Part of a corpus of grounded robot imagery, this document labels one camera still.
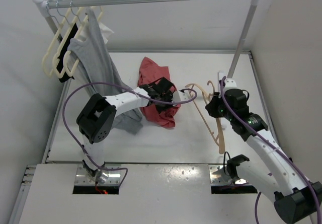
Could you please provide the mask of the red t shirt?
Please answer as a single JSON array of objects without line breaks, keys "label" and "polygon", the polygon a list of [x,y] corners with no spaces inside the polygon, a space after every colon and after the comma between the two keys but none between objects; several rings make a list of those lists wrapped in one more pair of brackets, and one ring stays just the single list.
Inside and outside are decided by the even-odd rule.
[{"label": "red t shirt", "polygon": [[[159,66],[148,57],[144,57],[141,62],[137,85],[147,90],[152,99],[163,102],[171,102],[177,90],[171,82],[169,68]],[[174,116],[179,108],[180,105],[152,102],[140,110],[148,121],[170,129],[176,126]]]}]

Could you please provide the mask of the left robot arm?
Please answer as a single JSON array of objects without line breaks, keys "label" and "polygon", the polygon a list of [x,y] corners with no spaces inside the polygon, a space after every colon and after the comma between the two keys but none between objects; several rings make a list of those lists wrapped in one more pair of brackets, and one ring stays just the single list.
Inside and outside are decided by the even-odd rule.
[{"label": "left robot arm", "polygon": [[89,176],[97,176],[99,168],[105,166],[102,142],[116,124],[117,117],[124,117],[132,110],[152,104],[156,105],[157,110],[166,111],[172,107],[175,91],[174,84],[162,77],[156,82],[127,89],[117,95],[92,95],[76,119],[85,149],[83,166]]}]

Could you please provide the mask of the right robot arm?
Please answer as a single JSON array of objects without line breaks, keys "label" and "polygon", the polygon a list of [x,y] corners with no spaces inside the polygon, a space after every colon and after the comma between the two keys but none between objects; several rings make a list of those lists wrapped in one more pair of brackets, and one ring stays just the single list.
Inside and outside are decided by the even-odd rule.
[{"label": "right robot arm", "polygon": [[214,92],[205,109],[214,118],[225,118],[233,131],[261,158],[269,172],[259,170],[245,155],[224,160],[222,178],[228,183],[244,179],[266,196],[285,223],[296,223],[316,213],[321,223],[321,183],[312,183],[279,148],[267,124],[249,111],[241,89]]}]

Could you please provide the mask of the beige plastic hanger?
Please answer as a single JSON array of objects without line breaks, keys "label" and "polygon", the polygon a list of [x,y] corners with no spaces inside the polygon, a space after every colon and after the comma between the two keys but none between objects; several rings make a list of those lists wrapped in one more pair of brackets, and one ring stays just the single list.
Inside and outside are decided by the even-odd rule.
[{"label": "beige plastic hanger", "polygon": [[[213,98],[213,93],[215,91],[214,83],[209,80],[207,82],[207,85],[211,87],[212,93],[207,92],[200,84],[197,83],[188,83],[185,85],[186,88],[190,90],[196,90],[197,93],[189,92],[189,96],[196,97],[195,100],[193,100],[193,104],[201,117],[203,123],[206,126],[206,129],[208,130],[211,139],[214,141],[214,143],[218,147],[218,153],[220,155],[223,155],[226,151],[225,148],[225,138],[224,138],[224,127],[223,124],[218,117],[213,117],[211,114],[208,113],[206,109],[206,105],[210,103],[210,101]],[[201,94],[201,99],[204,103],[204,110],[201,109],[201,106],[197,103],[197,94]]]}]

